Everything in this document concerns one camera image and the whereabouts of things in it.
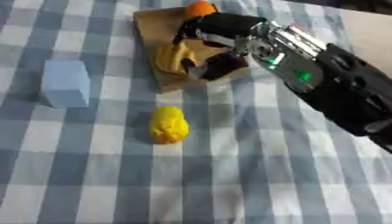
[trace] tablecloth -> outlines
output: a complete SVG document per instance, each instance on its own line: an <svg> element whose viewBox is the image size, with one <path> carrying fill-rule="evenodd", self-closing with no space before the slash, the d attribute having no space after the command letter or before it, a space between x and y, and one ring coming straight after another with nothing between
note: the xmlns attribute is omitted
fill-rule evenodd
<svg viewBox="0 0 392 224"><path fill-rule="evenodd" d="M254 63L240 79L157 94L129 18L189 2L0 2L0 223L392 223L391 156ZM215 3L350 49L338 10ZM49 59L86 64L88 108L41 101ZM182 143L151 144L150 113L165 104L191 125Z"/></svg>

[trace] green light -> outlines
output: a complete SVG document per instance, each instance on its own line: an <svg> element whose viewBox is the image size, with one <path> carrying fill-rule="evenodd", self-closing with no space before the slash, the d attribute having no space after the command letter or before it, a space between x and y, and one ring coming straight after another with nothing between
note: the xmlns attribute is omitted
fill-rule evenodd
<svg viewBox="0 0 392 224"><path fill-rule="evenodd" d="M307 82L312 77L312 75L305 70L296 70L294 74L302 82Z"/></svg>

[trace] yellow rubber duck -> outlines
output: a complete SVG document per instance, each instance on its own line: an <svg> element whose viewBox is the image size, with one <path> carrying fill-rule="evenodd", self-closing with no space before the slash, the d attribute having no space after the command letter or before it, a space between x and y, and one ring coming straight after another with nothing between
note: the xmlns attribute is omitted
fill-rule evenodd
<svg viewBox="0 0 392 224"><path fill-rule="evenodd" d="M161 106L152 114L150 133L156 144L174 144L188 135L189 124L180 108Z"/></svg>

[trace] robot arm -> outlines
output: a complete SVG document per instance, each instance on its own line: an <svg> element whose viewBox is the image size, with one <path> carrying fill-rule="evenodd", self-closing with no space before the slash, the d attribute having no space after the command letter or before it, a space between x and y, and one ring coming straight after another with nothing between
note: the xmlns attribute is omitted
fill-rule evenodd
<svg viewBox="0 0 392 224"><path fill-rule="evenodd" d="M392 152L392 80L350 52L325 44L295 25L282 27L262 17L219 12L185 21L173 44L183 38L228 48L202 66L184 59L190 75L215 80L251 55L329 120Z"/></svg>

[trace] checkered tablecloth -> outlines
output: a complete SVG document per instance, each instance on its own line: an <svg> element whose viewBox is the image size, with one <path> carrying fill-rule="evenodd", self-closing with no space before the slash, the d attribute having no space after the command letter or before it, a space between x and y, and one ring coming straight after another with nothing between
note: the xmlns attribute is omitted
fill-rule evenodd
<svg viewBox="0 0 392 224"><path fill-rule="evenodd" d="M326 121L260 67L157 94L128 19L188 3L0 1L0 223L392 223L392 157ZM216 4L296 22L349 48L335 9ZM49 59L85 62L89 108L40 102ZM147 122L162 104L184 110L184 142L151 144Z"/></svg>

